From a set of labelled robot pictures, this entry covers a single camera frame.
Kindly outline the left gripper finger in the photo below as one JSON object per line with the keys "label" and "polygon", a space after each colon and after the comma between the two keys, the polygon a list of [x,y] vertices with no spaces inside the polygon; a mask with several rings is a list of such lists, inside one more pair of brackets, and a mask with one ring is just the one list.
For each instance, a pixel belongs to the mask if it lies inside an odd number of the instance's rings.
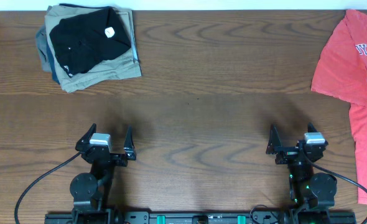
{"label": "left gripper finger", "polygon": [[96,124],[93,123],[89,130],[77,141],[75,149],[78,152],[86,152],[92,147],[90,139],[96,133]]}
{"label": "left gripper finger", "polygon": [[126,137],[124,140],[124,151],[128,160],[135,161],[136,160],[136,150],[134,147],[134,142],[132,139],[132,127],[129,126],[126,132]]}

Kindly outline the red printed t-shirt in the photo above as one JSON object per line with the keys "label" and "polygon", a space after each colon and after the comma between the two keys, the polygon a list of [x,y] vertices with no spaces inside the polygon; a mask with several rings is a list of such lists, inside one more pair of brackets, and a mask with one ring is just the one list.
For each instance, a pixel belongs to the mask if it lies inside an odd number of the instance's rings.
{"label": "red printed t-shirt", "polygon": [[[357,181],[367,189],[367,14],[346,11],[320,54],[311,90],[350,104]],[[358,203],[367,204],[361,189]]]}

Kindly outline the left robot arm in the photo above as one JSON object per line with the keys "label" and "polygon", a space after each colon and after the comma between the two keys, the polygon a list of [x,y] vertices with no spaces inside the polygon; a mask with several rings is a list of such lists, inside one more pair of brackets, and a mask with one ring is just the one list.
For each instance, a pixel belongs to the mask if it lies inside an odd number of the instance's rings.
{"label": "left robot arm", "polygon": [[121,215],[106,204],[115,168],[126,167],[129,161],[136,160],[132,127],[128,127],[123,153],[111,152],[111,136],[97,133],[96,124],[92,124],[79,139],[75,149],[87,163],[91,164],[91,170],[78,174],[71,181],[72,223],[119,223],[122,220]]}

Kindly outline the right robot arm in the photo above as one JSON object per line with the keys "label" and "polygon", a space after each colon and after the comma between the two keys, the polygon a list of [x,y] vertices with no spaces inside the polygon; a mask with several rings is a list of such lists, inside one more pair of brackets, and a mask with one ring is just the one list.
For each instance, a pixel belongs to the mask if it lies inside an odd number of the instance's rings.
{"label": "right robot arm", "polygon": [[327,146],[312,124],[295,146],[284,146],[276,126],[271,125],[266,154],[275,155],[277,165],[287,166],[290,199],[295,203],[278,214],[278,223],[331,223],[329,208],[335,204],[337,179],[314,172],[315,162],[323,157]]}

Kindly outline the khaki folded garment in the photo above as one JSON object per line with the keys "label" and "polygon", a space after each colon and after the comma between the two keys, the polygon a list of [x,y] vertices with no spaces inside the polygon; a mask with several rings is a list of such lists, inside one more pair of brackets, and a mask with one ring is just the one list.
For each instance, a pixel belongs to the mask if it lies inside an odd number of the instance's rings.
{"label": "khaki folded garment", "polygon": [[123,80],[127,78],[140,77],[142,75],[139,59],[137,57],[132,10],[130,9],[113,9],[123,22],[125,31],[130,35],[129,40],[131,41],[131,48],[127,52],[116,59],[102,61],[88,72],[78,73],[72,77],[69,77],[57,62],[54,55],[55,51],[53,49],[53,43],[51,43],[50,37],[48,37],[50,31],[58,25],[62,19],[68,19],[82,14],[89,14],[99,10],[100,8],[90,8],[71,4],[49,6],[47,9],[44,23],[46,28],[47,44],[49,45],[54,58],[55,71],[58,76],[60,86],[62,90],[68,93],[77,90],[84,90],[89,86],[105,80]]}

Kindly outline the black folded shirt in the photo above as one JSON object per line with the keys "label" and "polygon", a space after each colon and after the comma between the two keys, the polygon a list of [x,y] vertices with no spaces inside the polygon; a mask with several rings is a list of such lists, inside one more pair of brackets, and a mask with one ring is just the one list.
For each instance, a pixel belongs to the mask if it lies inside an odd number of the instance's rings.
{"label": "black folded shirt", "polygon": [[110,7],[61,19],[49,37],[55,58],[69,77],[131,49],[122,20]]}

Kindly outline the grey folded garment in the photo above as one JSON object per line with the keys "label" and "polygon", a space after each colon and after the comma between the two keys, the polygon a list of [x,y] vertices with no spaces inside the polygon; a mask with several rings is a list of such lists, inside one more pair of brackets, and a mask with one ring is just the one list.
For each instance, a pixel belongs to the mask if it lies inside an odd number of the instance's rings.
{"label": "grey folded garment", "polygon": [[35,35],[35,44],[40,58],[42,70],[45,72],[51,72],[50,62],[47,55],[47,36],[46,28],[44,25],[40,27]]}

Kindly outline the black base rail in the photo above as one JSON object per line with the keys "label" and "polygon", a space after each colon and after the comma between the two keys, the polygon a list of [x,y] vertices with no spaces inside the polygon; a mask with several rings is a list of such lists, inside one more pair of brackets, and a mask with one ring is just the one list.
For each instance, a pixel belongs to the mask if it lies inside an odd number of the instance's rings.
{"label": "black base rail", "polygon": [[356,223],[351,212],[302,212],[296,219],[277,211],[255,210],[250,213],[149,213],[127,212],[122,214],[69,213],[48,214],[45,224],[110,223],[110,224],[251,224],[251,223]]}

